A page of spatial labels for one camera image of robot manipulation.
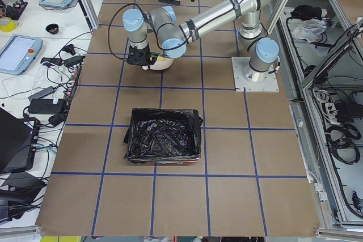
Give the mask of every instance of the black trash bag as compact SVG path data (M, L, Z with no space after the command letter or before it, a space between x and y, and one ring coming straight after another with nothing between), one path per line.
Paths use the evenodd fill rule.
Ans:
M192 162L200 158L203 120L197 110L132 110L124 138L132 163Z
M311 20L313 18L317 18L319 20L322 19L323 11L319 7L312 7L309 5L300 5L297 6L292 12L291 17L305 20Z

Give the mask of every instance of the white mounting plate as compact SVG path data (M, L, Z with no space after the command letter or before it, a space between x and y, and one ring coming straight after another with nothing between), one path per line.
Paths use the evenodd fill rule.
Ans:
M250 57L232 57L234 85L236 92L269 92L278 93L278 84L275 73L268 74L267 79L261 83L252 83L244 78L242 69L248 65Z

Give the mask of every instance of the black monitor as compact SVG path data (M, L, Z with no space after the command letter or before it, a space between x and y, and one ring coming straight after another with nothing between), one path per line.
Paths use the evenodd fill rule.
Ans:
M37 125L32 118L27 123ZM15 173L29 170L33 166L38 136L37 130L28 126L24 120L0 108L0 173Z

